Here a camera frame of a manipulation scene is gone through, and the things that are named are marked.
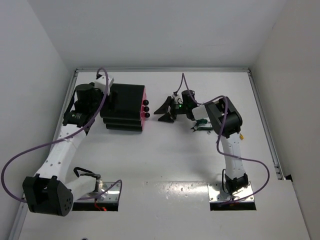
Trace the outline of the black drawer cabinet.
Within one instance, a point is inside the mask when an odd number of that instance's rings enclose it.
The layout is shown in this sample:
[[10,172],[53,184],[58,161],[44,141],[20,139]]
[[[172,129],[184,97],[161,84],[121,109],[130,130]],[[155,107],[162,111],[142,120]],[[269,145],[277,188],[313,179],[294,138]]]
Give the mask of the black drawer cabinet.
[[135,131],[142,132],[145,119],[142,117],[143,108],[142,97],[144,85],[114,83],[111,91],[117,91],[117,103],[114,110],[108,109],[107,97],[100,117],[108,130]]

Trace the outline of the pink bottom drawer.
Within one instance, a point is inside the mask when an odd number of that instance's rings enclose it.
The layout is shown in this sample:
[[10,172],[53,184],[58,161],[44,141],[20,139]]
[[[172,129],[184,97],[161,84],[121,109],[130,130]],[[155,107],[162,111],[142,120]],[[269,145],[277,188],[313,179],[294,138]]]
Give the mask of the pink bottom drawer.
[[150,113],[149,112],[143,112],[142,114],[141,114],[141,117],[142,118],[149,118],[151,115],[150,115]]

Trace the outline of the pink drawer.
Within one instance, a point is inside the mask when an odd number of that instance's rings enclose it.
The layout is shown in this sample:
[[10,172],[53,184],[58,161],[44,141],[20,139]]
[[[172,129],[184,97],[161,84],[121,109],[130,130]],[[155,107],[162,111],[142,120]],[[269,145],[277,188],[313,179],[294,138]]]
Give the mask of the pink drawer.
[[146,87],[144,86],[143,88],[143,93],[142,93],[142,106],[148,106],[149,101],[147,100],[147,93],[146,93]]
[[143,112],[142,114],[141,114],[141,117],[142,118],[149,118],[151,115],[150,115],[150,113],[149,112]]

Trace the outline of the pink top drawer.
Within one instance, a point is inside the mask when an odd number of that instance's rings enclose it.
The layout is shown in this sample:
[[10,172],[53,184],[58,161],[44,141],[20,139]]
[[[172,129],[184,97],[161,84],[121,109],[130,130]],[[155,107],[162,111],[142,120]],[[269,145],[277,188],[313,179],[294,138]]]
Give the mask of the pink top drawer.
[[142,93],[142,106],[148,106],[149,101],[147,100],[147,93],[146,93],[146,87],[144,86],[143,88],[143,93]]

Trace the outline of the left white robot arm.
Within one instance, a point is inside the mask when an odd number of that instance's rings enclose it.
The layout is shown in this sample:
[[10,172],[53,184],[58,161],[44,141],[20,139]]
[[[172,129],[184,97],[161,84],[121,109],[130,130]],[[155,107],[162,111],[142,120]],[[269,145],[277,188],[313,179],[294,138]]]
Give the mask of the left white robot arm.
[[60,138],[34,176],[22,184],[32,213],[66,216],[79,200],[98,200],[106,192],[100,174],[75,167],[76,179],[66,181],[68,169],[81,142],[100,112],[104,93],[97,83],[77,85],[63,115]]

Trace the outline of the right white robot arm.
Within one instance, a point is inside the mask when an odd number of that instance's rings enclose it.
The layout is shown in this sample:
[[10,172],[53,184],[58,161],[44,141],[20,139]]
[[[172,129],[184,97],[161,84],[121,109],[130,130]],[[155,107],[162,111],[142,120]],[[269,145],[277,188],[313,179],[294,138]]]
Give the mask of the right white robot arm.
[[229,195],[245,188],[249,184],[248,175],[241,160],[240,131],[243,120],[228,97],[217,101],[198,105],[195,102],[195,92],[184,90],[181,95],[174,93],[154,112],[161,115],[160,122],[174,123],[178,115],[195,121],[195,130],[203,121],[208,120],[212,130],[220,135],[225,159],[222,190]]

